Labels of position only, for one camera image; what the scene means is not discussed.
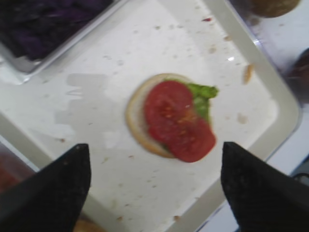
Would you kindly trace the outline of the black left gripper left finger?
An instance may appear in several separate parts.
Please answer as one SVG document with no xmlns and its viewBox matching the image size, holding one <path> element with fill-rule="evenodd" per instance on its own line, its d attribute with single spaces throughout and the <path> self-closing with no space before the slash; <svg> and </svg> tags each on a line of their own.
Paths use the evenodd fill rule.
<svg viewBox="0 0 309 232">
<path fill-rule="evenodd" d="M 0 195 L 2 232 L 71 232 L 91 184 L 88 144 L 77 144 Z"/>
</svg>

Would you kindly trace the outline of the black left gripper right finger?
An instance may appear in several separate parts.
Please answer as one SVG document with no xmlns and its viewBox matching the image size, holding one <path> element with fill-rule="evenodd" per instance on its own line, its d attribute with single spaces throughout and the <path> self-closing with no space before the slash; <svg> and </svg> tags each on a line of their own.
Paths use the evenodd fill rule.
<svg viewBox="0 0 309 232">
<path fill-rule="evenodd" d="M 307 232 L 309 187 L 234 142 L 224 142 L 224 195 L 240 232 Z"/>
</svg>

